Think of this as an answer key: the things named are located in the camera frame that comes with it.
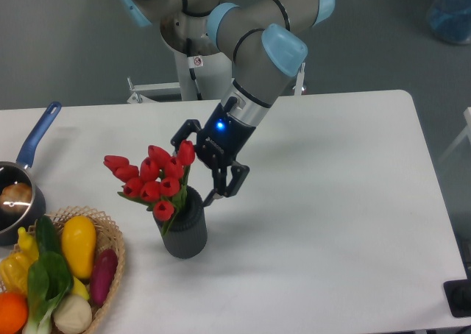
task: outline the black vase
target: black vase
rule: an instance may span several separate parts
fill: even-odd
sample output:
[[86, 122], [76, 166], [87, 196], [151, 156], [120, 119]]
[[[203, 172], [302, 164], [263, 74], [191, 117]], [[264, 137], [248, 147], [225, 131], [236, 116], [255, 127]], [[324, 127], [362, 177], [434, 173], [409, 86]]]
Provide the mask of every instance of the black vase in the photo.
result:
[[[197, 191], [186, 187], [186, 208], [181, 210], [167, 233], [162, 236], [163, 244], [171, 255], [187, 259], [194, 257], [205, 248], [208, 239], [203, 201]], [[162, 232], [163, 222], [154, 217]]]

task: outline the blue led light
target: blue led light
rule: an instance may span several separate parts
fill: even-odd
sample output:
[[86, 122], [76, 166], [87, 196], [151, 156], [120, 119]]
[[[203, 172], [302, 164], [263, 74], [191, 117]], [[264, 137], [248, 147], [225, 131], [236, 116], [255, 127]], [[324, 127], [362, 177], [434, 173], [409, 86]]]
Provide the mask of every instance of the blue led light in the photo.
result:
[[222, 121], [218, 121], [218, 123], [216, 123], [216, 128], [218, 131], [222, 132], [226, 129], [226, 125]]

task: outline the saucepan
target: saucepan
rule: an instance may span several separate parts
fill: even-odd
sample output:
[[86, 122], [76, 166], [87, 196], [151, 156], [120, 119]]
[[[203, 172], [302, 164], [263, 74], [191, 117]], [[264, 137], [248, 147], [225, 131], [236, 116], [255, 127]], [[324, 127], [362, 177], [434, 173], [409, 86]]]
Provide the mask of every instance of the saucepan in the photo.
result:
[[46, 212], [44, 195], [33, 182], [28, 169], [32, 166], [39, 141], [61, 107], [59, 102], [52, 102], [46, 108], [24, 141], [15, 163], [0, 161], [0, 246], [15, 244], [18, 228], [28, 230], [28, 226]]

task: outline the yellow squash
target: yellow squash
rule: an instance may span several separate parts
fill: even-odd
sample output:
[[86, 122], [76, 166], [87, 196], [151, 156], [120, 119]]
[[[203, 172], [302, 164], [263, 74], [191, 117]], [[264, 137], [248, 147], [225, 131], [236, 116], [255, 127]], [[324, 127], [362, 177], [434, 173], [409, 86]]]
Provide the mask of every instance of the yellow squash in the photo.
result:
[[83, 299], [86, 299], [87, 301], [90, 299], [90, 294], [88, 293], [87, 288], [76, 277], [74, 277], [74, 287], [71, 290], [71, 294], [79, 295], [80, 297], [83, 297]]
[[96, 231], [86, 216], [68, 220], [62, 233], [62, 252], [72, 275], [80, 280], [90, 279], [95, 255]]

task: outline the blue pan handle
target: blue pan handle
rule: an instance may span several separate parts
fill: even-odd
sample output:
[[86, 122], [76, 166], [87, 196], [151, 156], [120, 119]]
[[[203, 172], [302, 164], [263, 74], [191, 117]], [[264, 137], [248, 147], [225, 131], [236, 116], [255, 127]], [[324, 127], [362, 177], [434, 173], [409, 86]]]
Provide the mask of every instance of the blue pan handle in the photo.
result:
[[39, 141], [44, 136], [44, 133], [46, 133], [53, 120], [55, 120], [61, 108], [62, 105], [59, 102], [52, 102], [46, 108], [46, 111], [43, 113], [41, 118], [39, 118], [39, 121], [28, 135], [28, 138], [24, 141], [23, 146], [18, 153], [18, 157], [16, 158], [17, 164], [23, 167], [32, 166]]

